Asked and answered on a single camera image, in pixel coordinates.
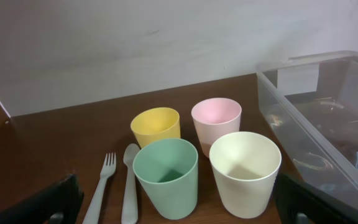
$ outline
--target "cup rim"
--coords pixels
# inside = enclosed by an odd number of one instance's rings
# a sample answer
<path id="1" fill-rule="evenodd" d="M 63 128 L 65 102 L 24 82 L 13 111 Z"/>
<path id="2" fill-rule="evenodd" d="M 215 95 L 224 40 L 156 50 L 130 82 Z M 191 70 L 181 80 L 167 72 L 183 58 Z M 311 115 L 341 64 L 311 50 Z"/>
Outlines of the cup rim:
<path id="1" fill-rule="evenodd" d="M 137 156 L 138 156 L 140 153 L 142 153 L 142 151 L 144 151 L 145 149 L 147 149 L 148 146 L 151 146 L 152 144 L 155 144 L 156 142 L 165 141 L 165 140 L 172 140 L 172 139 L 177 139 L 177 140 L 180 140 L 180 141 L 185 141 L 185 142 L 187 142 L 189 145 L 191 145 L 191 148 L 196 152 L 196 161 L 195 161 L 195 163 L 193 164 L 193 166 L 189 169 L 189 171 L 188 171 L 186 174 L 183 174 L 181 177 L 179 177 L 179 178 L 177 178 L 177 179 L 175 179 L 175 180 L 170 180 L 170 181 L 166 181 L 166 182 L 162 182 L 162 183 L 150 182 L 150 181 L 148 181 L 148 180 L 145 180 L 145 179 L 139 177 L 139 176 L 137 175 L 136 171 L 135 171 L 135 161 L 136 161 Z M 191 142 L 189 142 L 189 141 L 187 141 L 187 140 L 185 140 L 185 139 L 181 139 L 181 138 L 166 138 L 166 139 L 160 139 L 160 140 L 158 140 L 158 141 L 152 142 L 152 143 L 146 145 L 143 149 L 141 149 L 140 152 L 138 152 L 138 153 L 136 154 L 135 158 L 134 158 L 134 161 L 133 161 L 133 163 L 132 163 L 132 169 L 133 169 L 133 171 L 134 171 L 135 176 L 136 176 L 138 179 L 140 179 L 141 181 L 146 182 L 146 183 L 148 183 L 148 184 L 161 185 L 161 184 L 169 184 L 169 183 L 178 181 L 178 180 L 180 180 L 180 179 L 182 179 L 182 178 L 185 178 L 190 172 L 192 172 L 192 171 L 194 170 L 194 168 L 197 166 L 197 163 L 198 163 L 198 151 L 197 151 L 196 147 L 195 147 Z"/>
<path id="2" fill-rule="evenodd" d="M 214 166 L 214 164 L 212 163 L 211 161 L 211 151 L 212 151 L 212 146 L 215 144 L 216 141 L 218 141 L 219 139 L 223 138 L 224 136 L 228 136 L 230 134 L 236 134 L 236 133 L 247 133 L 247 134 L 254 134 L 254 135 L 257 135 L 257 136 L 261 136 L 263 137 L 264 139 L 267 139 L 268 141 L 270 141 L 273 145 L 274 145 L 274 148 L 278 151 L 278 154 L 280 155 L 280 162 L 278 163 L 278 166 L 276 167 L 276 169 L 273 170 L 273 172 L 271 172 L 269 175 L 266 175 L 264 177 L 261 177 L 261 178 L 258 178 L 258 179 L 238 179 L 238 178 L 234 178 L 234 177 L 230 177 L 226 174 L 223 174 L 218 168 L 216 168 Z M 278 171 L 278 169 L 280 168 L 281 166 L 281 163 L 282 163 L 282 155 L 281 155 L 281 151 L 280 151 L 280 148 L 271 140 L 269 139 L 268 137 L 264 136 L 264 135 L 261 135 L 261 134 L 258 134 L 258 133 L 253 133 L 251 131 L 236 131 L 236 132 L 233 132 L 233 133 L 229 133 L 229 134 L 225 134 L 224 136 L 218 138 L 214 144 L 212 144 L 211 146 L 211 149 L 209 150 L 209 159 L 211 161 L 211 165 L 213 167 L 213 169 L 215 169 L 216 171 L 218 171 L 220 174 L 222 174 L 223 176 L 227 177 L 227 178 L 230 178 L 232 180 L 236 180 L 236 181 L 241 181 L 241 182 L 255 182 L 255 181 L 259 181 L 259 180 L 263 180 L 263 179 L 266 179 L 266 178 L 269 178 L 271 175 L 273 175 L 274 173 L 276 173 L 276 171 Z"/>
<path id="3" fill-rule="evenodd" d="M 135 119 L 136 119 L 138 116 L 140 116 L 141 114 L 146 113 L 146 112 L 148 112 L 148 111 L 150 111 L 150 110 L 155 110 L 155 109 L 170 109 L 170 110 L 173 110 L 173 111 L 176 112 L 176 114 L 178 115 L 178 118 L 177 118 L 177 120 L 175 121 L 175 123 L 174 123 L 173 125 L 171 125 L 169 128 L 167 128 L 167 129 L 165 129 L 165 130 L 163 130 L 163 131 L 161 131 L 161 132 L 159 132 L 159 133 L 156 133 L 156 134 L 141 134 L 141 133 L 138 133 L 138 132 L 134 131 L 134 129 L 132 128 L 132 124 L 133 124 L 133 122 L 135 121 Z M 175 109 L 173 109 L 173 108 L 168 108 L 168 107 L 163 107 L 163 106 L 162 106 L 162 107 L 158 107 L 158 108 L 151 108 L 151 109 L 148 109 L 148 110 L 145 110 L 145 111 L 139 113 L 138 115 L 135 116 L 134 119 L 132 119 L 130 127 L 131 127 L 132 132 L 133 132 L 133 133 L 136 133 L 136 134 L 138 134 L 138 135 L 141 135 L 141 136 L 153 136 L 153 135 L 157 135 L 157 134 L 162 134 L 162 133 L 164 133 L 165 131 L 168 131 L 168 130 L 172 129 L 174 126 L 176 126 L 176 125 L 179 123 L 179 120 L 180 120 L 179 112 L 177 112 L 177 111 L 176 111 Z"/>
<path id="4" fill-rule="evenodd" d="M 197 105 L 199 105 L 200 103 L 204 102 L 204 101 L 212 100 L 212 99 L 224 99 L 224 100 L 230 100 L 230 101 L 235 102 L 235 103 L 240 107 L 240 112 L 239 112 L 239 114 L 238 114 L 235 118 L 231 119 L 230 121 L 225 121 L 225 122 L 222 122 L 222 123 L 205 123 L 205 122 L 202 122 L 202 121 L 199 121 L 198 119 L 196 119 L 196 118 L 193 116 L 193 112 L 194 112 L 195 107 L 196 107 Z M 240 116 L 241 116 L 241 113 L 242 113 L 242 107 L 241 107 L 241 105 L 240 105 L 236 100 L 232 100 L 232 99 L 225 98 L 225 97 L 214 97 L 214 98 L 205 99 L 205 100 L 200 101 L 200 102 L 198 102 L 197 104 L 195 104 L 194 107 L 191 109 L 191 117 L 192 117 L 194 120 L 196 120 L 197 122 L 199 122 L 199 123 L 201 123 L 201 124 L 207 124 L 207 125 L 221 125 L 221 124 L 230 123 L 230 122 L 234 121 L 235 119 L 237 119 L 238 117 L 240 117 Z"/>

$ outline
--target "spoon handle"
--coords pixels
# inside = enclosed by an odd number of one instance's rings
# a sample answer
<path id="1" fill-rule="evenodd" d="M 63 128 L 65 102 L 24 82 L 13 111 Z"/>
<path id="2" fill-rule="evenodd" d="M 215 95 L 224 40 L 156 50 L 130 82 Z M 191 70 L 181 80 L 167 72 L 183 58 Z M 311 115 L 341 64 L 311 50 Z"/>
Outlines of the spoon handle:
<path id="1" fill-rule="evenodd" d="M 122 206 L 121 223 L 135 224 L 137 221 L 137 197 L 135 174 L 132 166 L 128 166 L 127 183 L 125 186 L 124 205 Z"/>

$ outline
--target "green cup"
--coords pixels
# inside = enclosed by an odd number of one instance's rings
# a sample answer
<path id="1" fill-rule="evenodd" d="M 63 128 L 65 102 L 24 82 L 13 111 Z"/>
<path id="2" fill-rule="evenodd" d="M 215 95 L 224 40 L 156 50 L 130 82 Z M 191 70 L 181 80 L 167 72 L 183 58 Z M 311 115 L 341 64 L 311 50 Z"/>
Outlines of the green cup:
<path id="1" fill-rule="evenodd" d="M 170 220 L 188 216 L 197 204 L 198 153 L 183 139 L 163 139 L 144 147 L 134 172 L 157 211 Z"/>

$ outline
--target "spoon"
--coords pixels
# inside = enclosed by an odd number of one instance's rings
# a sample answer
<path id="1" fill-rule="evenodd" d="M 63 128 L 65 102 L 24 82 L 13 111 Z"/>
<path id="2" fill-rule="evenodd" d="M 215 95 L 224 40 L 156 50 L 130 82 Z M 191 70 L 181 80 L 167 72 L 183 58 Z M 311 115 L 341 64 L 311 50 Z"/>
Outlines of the spoon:
<path id="1" fill-rule="evenodd" d="M 135 224 L 137 221 L 136 185 L 132 164 L 139 151 L 140 149 L 136 144 L 130 144 L 124 153 L 124 163 L 128 167 L 128 173 L 125 186 L 124 205 L 122 206 L 122 224 Z"/>

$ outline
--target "yellow cup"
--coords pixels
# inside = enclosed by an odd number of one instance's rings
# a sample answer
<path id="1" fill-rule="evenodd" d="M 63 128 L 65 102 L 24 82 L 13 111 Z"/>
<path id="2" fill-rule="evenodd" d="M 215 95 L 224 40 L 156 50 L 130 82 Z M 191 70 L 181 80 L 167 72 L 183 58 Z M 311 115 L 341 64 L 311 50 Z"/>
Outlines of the yellow cup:
<path id="1" fill-rule="evenodd" d="M 166 138 L 180 138 L 179 113 L 171 108 L 153 108 L 137 115 L 131 129 L 140 147 Z"/>

